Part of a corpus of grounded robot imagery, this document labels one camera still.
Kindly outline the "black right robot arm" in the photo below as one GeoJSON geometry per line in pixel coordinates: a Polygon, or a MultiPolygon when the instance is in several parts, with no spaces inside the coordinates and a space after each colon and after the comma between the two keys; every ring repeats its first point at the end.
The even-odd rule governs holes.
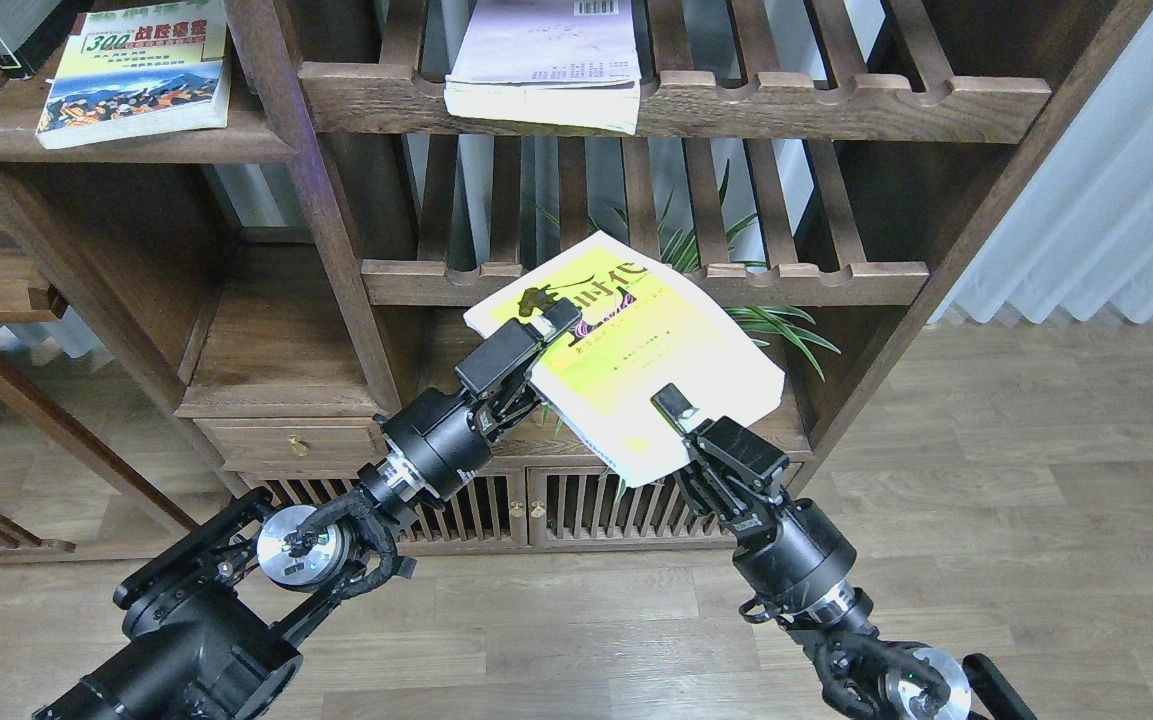
{"type": "Polygon", "coordinates": [[[753,597],[740,614],[773,621],[799,643],[823,702],[850,719],[1030,719],[1027,703],[982,653],[956,660],[920,642],[884,642],[873,603],[849,583],[856,548],[809,498],[779,483],[787,456],[741,423],[708,419],[676,387],[653,396],[689,462],[678,473],[687,505],[736,539],[732,562],[753,597]]]}

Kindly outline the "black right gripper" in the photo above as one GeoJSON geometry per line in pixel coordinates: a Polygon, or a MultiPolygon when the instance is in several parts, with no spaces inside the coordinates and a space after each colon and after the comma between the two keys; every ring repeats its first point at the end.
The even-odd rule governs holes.
{"type": "Polygon", "coordinates": [[[736,538],[732,562],[764,612],[849,612],[856,548],[809,498],[790,498],[778,447],[728,417],[701,414],[675,384],[651,405],[678,436],[689,464],[678,471],[687,505],[713,515],[736,538]]]}

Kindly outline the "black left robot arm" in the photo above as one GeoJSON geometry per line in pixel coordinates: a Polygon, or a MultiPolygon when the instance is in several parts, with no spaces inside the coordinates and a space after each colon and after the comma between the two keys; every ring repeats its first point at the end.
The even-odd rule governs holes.
{"type": "Polygon", "coordinates": [[[579,322],[568,300],[497,329],[462,363],[457,395],[428,389],[380,423],[389,455],[323,505],[276,507],[253,489],[115,591],[128,646],[37,719],[253,719],[302,663],[300,644],[342,601],[415,561],[395,537],[490,460],[538,406],[532,366],[579,322]]]}

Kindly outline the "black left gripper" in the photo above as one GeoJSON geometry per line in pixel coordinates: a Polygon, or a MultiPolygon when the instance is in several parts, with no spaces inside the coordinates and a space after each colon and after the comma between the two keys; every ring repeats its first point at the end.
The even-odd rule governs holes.
{"type": "Polygon", "coordinates": [[[380,430],[442,501],[461,492],[492,459],[495,442],[544,405],[523,387],[532,363],[576,324],[581,313],[568,299],[553,303],[530,324],[511,318],[470,352],[454,373],[464,387],[455,396],[425,389],[380,430]]]}

